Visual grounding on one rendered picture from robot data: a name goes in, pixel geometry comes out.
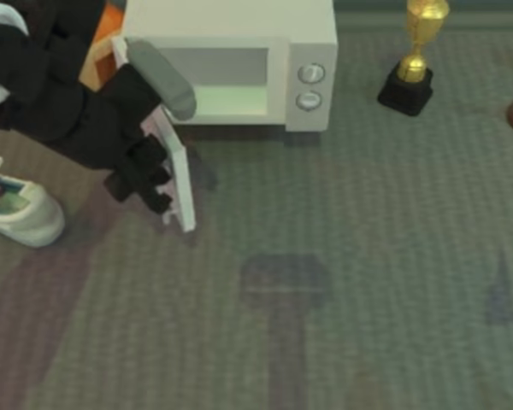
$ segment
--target open microwave door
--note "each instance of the open microwave door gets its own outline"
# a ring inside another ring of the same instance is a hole
[[[120,67],[129,63],[126,40],[123,37],[114,37],[111,41],[116,66]],[[196,213],[188,156],[165,107],[158,107],[142,124],[142,128],[146,135],[152,134],[159,138],[168,150],[168,159],[163,166],[170,172],[172,179],[158,190],[160,193],[171,196],[173,202],[171,210],[163,215],[163,222],[165,225],[169,225],[171,219],[175,217],[180,222],[183,232],[193,231],[196,229]]]

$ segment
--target dial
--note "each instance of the dial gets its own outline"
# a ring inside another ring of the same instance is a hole
[[[305,84],[317,84],[325,78],[325,68],[319,64],[309,64],[300,68],[298,77]]]
[[[297,105],[304,111],[313,111],[321,106],[322,100],[321,94],[310,91],[298,96]]]

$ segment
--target sneaker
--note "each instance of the sneaker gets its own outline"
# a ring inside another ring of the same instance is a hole
[[[41,248],[54,243],[64,228],[61,206],[42,185],[0,175],[0,233]]]

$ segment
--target microwave door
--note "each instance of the microwave door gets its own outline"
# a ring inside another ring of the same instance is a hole
[[[141,74],[161,97],[163,104],[143,124],[144,131],[159,138],[166,146],[169,158],[164,166],[173,180],[160,188],[173,198],[172,210],[163,215],[168,225],[176,217],[184,232],[196,228],[192,182],[186,148],[175,132],[168,112],[179,120],[191,119],[197,109],[195,92],[184,77],[163,57],[154,46],[144,40],[126,42],[124,38],[112,39],[116,65],[129,63]]]

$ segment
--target robotic arm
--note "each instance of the robotic arm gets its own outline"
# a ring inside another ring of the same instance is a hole
[[[162,167],[167,151],[156,137],[144,136],[140,123],[162,103],[190,118],[192,88],[145,42],[130,44],[138,67],[122,66],[98,93],[82,85],[78,77],[103,0],[1,3],[20,12],[31,35],[0,25],[0,85],[10,92],[0,105],[0,128],[18,131],[83,167],[112,171],[105,186],[116,201],[134,192],[153,212],[167,212],[171,198],[156,191],[171,179]],[[174,81],[164,84],[163,70]]]

